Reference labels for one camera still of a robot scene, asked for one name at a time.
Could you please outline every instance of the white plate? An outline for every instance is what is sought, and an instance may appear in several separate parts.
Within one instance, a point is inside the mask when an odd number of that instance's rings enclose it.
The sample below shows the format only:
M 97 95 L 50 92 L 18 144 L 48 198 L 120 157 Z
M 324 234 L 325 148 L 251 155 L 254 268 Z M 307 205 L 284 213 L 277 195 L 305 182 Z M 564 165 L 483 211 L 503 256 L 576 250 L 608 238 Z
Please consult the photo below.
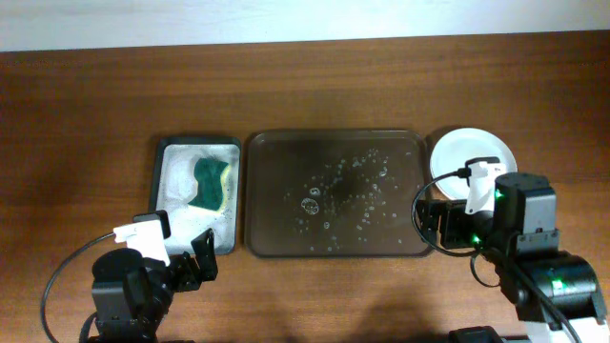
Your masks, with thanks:
M 430 157 L 432 177 L 454 172 L 476 157 L 499 158 L 508 172 L 517 171 L 515 156 L 506 144 L 488 131 L 479 129 L 453 130 L 440 138 Z M 465 179 L 450 177 L 437 182 L 438 189 L 449 199 L 465 199 L 470 191 Z

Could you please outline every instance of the green light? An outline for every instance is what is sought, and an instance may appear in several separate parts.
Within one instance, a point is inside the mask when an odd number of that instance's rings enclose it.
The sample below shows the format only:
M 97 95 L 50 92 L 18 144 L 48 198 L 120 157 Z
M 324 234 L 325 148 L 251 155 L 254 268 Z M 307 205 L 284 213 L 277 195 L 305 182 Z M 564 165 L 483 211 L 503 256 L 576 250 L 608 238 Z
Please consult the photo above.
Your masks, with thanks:
M 565 285 L 561 280 L 553 280 L 551 281 L 551 284 L 553 285 L 553 289 L 555 290 L 562 290 L 563 288 L 565 288 Z

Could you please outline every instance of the wooden table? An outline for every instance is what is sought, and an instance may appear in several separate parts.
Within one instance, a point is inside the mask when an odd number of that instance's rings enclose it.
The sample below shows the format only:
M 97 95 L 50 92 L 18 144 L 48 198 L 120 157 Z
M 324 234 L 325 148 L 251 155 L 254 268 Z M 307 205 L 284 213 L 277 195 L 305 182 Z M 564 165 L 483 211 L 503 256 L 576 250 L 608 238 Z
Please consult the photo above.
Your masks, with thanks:
M 0 341 L 45 341 L 38 303 L 51 272 L 147 209 L 154 147 L 180 133 L 491 131 L 520 170 L 550 178 L 561 245 L 593 265 L 609 299 L 609 56 L 608 31 L 0 54 Z M 92 248 L 56 283 L 60 341 L 94 311 L 91 265 L 112 248 Z M 175 297 L 160 339 L 524 333 L 464 259 L 262 260 L 240 238 L 218 266 L 217 281 Z

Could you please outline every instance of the green sponge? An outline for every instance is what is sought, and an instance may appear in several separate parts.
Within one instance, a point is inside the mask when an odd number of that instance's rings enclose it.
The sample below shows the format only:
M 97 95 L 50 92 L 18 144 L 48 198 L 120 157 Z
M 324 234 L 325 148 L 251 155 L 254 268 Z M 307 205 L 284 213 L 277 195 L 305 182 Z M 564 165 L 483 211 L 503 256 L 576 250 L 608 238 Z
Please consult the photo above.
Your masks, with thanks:
M 211 158 L 201 158 L 194 165 L 194 178 L 197 180 L 197 195 L 189 205 L 218 211 L 225 201 L 223 184 L 229 171 L 227 162 Z

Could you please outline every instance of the wood grain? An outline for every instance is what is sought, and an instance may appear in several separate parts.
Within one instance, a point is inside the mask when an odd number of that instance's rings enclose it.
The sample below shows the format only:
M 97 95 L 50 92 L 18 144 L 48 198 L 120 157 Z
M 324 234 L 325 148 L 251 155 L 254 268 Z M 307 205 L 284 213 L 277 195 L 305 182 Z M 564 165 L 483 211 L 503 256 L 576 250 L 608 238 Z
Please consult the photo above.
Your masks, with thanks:
M 590 261 L 607 299 L 608 56 L 608 31 L 0 54 L 0 340 L 45 341 L 38 302 L 52 270 L 146 210 L 154 146 L 181 133 L 243 142 L 278 128 L 491 131 L 520 170 L 551 179 L 562 247 Z M 91 265 L 112 244 L 74 261 L 53 289 L 60 341 L 75 341 L 93 312 Z M 439 254 L 261 260 L 240 240 L 218 265 L 216 282 L 176 296 L 161 340 L 524 332 L 466 260 Z

